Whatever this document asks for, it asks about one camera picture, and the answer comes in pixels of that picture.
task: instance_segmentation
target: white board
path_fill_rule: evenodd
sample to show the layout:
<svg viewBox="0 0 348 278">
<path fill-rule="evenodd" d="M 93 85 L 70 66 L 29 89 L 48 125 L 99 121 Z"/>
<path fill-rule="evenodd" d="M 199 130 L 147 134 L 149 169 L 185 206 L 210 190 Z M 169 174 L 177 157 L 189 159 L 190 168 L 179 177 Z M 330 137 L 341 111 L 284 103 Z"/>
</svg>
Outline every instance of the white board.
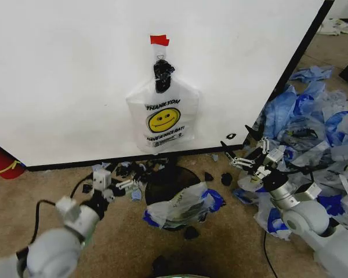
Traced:
<svg viewBox="0 0 348 278">
<path fill-rule="evenodd" d="M 149 35 L 202 92 L 196 139 L 242 143 L 323 0 L 0 0 L 0 146 L 27 166 L 144 154 L 125 96 L 152 77 Z"/>
</svg>

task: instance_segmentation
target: blue plastic bag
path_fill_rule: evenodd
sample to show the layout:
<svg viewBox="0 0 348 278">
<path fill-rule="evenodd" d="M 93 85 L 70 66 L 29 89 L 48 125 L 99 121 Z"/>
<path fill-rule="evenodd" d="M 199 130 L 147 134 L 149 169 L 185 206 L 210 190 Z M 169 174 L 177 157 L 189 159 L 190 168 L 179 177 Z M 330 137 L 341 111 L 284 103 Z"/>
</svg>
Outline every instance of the blue plastic bag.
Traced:
<svg viewBox="0 0 348 278">
<path fill-rule="evenodd" d="M 337 131 L 338 124 L 343 120 L 348 111 L 343 111 L 332 115 L 325 123 L 326 136 L 330 146 L 340 146 L 345 137 L 345 133 Z"/>
<path fill-rule="evenodd" d="M 264 136 L 276 138 L 280 130 L 288 123 L 295 107 L 296 91 L 294 86 L 286 85 L 285 91 L 266 104 L 264 114 Z"/>
<path fill-rule="evenodd" d="M 333 66 L 318 67 L 316 65 L 302 69 L 290 76 L 290 80 L 300 79 L 303 83 L 318 81 L 331 77 Z"/>
</svg>

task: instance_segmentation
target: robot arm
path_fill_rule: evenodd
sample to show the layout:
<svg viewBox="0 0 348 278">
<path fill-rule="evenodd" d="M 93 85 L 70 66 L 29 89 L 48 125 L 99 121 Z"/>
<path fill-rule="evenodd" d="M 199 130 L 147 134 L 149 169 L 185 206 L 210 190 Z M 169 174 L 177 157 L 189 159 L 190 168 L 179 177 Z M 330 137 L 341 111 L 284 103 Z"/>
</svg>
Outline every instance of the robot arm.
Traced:
<svg viewBox="0 0 348 278">
<path fill-rule="evenodd" d="M 231 165 L 263 181 L 283 222 L 315 251 L 315 260 L 331 277 L 348 278 L 348 230 L 331 219 L 326 209 L 316 201 L 321 189 L 314 181 L 295 190 L 286 173 L 276 169 L 284 156 L 284 146 L 269 152 L 267 141 L 263 138 L 258 147 L 243 159 L 237 158 L 225 143 L 221 143 Z"/>
<path fill-rule="evenodd" d="M 69 197 L 56 203 L 64 227 L 40 235 L 33 244 L 0 259 L 0 278 L 66 278 L 76 269 L 82 249 L 114 200 L 111 172 L 93 173 L 93 196 L 80 205 Z"/>
</svg>

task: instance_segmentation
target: yellow smiley face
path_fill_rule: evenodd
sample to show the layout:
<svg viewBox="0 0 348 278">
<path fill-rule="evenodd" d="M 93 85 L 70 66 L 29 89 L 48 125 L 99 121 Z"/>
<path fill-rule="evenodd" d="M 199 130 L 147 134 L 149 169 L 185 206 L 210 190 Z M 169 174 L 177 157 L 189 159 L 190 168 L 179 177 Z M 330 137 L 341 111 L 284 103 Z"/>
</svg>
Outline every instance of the yellow smiley face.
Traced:
<svg viewBox="0 0 348 278">
<path fill-rule="evenodd" d="M 173 127 L 180 119 L 176 108 L 167 108 L 151 115 L 147 119 L 148 128 L 155 133 L 163 132 Z"/>
</svg>

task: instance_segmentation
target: beige carpet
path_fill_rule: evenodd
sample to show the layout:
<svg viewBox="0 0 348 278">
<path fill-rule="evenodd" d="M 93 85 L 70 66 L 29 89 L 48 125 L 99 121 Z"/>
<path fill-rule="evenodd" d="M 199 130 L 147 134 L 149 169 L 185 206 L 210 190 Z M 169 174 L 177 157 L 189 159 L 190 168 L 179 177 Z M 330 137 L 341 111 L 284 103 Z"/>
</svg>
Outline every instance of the beige carpet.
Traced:
<svg viewBox="0 0 348 278">
<path fill-rule="evenodd" d="M 333 64 L 333 77 L 328 88 L 343 89 L 348 84 L 338 73 L 348 63 L 348 35 L 339 37 L 317 35 L 300 67 Z M 118 198 L 98 224 L 93 241 L 82 253 L 75 277 L 149 277 L 151 263 L 164 255 L 178 273 L 196 273 L 210 277 L 266 277 L 271 273 L 262 251 L 262 229 L 254 221 L 254 206 L 241 204 L 231 195 L 238 171 L 229 166 L 223 154 L 214 162 L 210 156 L 182 157 L 181 166 L 204 180 L 204 171 L 215 180 L 208 183 L 226 200 L 227 205 L 196 224 L 200 236 L 185 241 L 183 231 L 161 231 L 142 220 L 144 200 L 132 202 L 129 196 Z M 34 229 L 35 204 L 39 199 L 59 200 L 69 195 L 74 185 L 91 172 L 91 167 L 26 172 L 6 181 L 0 178 L 0 257 L 13 254 L 26 246 Z M 229 172 L 231 187 L 220 183 L 222 173 Z M 77 192 L 79 201 L 88 197 Z M 53 207 L 41 208 L 39 233 L 61 226 Z M 325 277 L 313 261 L 311 249 L 298 237 L 290 242 L 267 237 L 267 252 L 280 278 Z"/>
</svg>

